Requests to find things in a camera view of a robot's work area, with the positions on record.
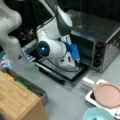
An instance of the oven control knob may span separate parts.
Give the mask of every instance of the oven control knob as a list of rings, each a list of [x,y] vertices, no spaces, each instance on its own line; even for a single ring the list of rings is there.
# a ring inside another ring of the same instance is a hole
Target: oven control knob
[[[101,61],[100,60],[96,60],[94,62],[94,67],[100,67],[101,66]]]
[[[97,43],[96,50],[102,50],[104,48],[104,45],[102,42]]]

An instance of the wooden cutting board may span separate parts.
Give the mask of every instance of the wooden cutting board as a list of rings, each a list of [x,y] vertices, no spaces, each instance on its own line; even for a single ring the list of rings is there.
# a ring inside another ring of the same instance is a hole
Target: wooden cutting board
[[[0,72],[0,113],[6,120],[47,120],[42,100]]]

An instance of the cable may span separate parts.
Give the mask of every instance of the cable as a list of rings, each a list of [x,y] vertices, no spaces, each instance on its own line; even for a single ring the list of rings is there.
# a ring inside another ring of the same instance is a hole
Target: cable
[[[56,9],[55,16],[52,17],[52,18],[50,19],[50,21],[48,21],[47,23],[43,23],[40,27],[37,28],[37,30],[40,29],[41,27],[44,27],[45,25],[49,24],[53,19],[56,18],[57,14],[58,14],[58,5],[57,5],[57,1],[56,1],[56,0],[53,0],[53,1],[54,1],[54,3],[55,3],[55,6],[56,6],[56,8],[55,8],[55,9]]]
[[[59,66],[57,66],[57,65],[56,65],[55,63],[53,63],[50,59],[47,58],[47,60],[48,60],[51,64],[53,64],[55,67],[59,68],[60,70],[63,70],[63,71],[66,71],[66,72],[79,72],[79,71],[80,71],[80,68],[79,68],[79,70],[76,70],[76,71],[65,70],[65,69],[62,69],[62,68],[60,68]]]

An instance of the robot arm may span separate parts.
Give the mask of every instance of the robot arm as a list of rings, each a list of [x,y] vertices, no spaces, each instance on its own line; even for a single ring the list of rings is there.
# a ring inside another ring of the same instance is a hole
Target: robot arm
[[[71,32],[71,19],[57,5],[56,0],[39,1],[53,18],[37,28],[38,53],[43,57],[55,58],[61,67],[75,67],[75,62],[69,51],[71,40],[69,36],[66,36]]]

